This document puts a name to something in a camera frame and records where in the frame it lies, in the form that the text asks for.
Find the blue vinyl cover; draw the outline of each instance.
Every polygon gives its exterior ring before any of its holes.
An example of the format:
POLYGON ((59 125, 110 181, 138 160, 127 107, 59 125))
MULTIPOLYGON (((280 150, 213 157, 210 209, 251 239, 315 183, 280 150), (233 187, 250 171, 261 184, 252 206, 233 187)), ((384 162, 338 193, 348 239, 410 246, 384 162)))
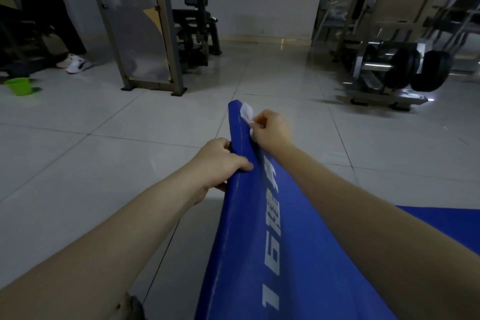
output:
MULTIPOLYGON (((254 170, 228 181, 195 319, 395 319, 293 179, 251 141, 241 106, 228 105, 232 151, 254 170)), ((463 234, 478 233, 478 210, 453 210, 470 220, 449 232, 447 209, 403 209, 478 252, 478 234, 463 234)))

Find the green bucket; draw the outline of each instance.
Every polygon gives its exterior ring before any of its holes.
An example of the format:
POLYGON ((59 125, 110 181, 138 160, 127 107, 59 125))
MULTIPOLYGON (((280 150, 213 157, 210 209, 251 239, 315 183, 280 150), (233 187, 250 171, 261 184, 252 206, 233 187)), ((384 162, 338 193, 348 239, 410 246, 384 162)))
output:
POLYGON ((7 85, 11 92, 17 96, 29 95, 33 92, 28 77, 12 78, 11 80, 5 81, 4 85, 7 85))

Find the left forearm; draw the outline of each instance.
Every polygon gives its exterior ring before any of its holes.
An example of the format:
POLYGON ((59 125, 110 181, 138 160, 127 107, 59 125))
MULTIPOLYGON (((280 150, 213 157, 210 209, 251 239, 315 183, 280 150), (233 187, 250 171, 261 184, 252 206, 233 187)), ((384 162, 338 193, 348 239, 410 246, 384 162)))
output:
POLYGON ((109 316, 202 187, 184 166, 0 290, 2 319, 109 316), (31 306, 19 302, 29 299, 31 306))

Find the person in black pants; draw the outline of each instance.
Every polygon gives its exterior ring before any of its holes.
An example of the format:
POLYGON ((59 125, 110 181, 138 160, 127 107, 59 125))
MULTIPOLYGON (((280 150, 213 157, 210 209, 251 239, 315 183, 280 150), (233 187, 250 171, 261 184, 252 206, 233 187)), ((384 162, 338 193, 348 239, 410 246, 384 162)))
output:
POLYGON ((48 31, 52 26, 55 34, 67 47, 69 55, 65 61, 59 62, 57 67, 76 74, 92 66, 85 57, 87 50, 70 20, 63 0, 22 0, 22 8, 36 21, 40 30, 48 31))

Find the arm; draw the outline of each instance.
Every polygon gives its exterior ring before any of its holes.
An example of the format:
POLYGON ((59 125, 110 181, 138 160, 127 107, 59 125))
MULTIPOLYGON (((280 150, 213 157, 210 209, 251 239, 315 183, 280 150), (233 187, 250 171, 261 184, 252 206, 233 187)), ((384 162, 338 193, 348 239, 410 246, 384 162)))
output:
POLYGON ((0 290, 0 319, 111 315, 182 215, 238 169, 253 168, 229 144, 208 142, 187 165, 0 290))
POLYGON ((478 317, 480 257, 296 148, 278 114, 264 111, 252 128, 399 318, 478 317))

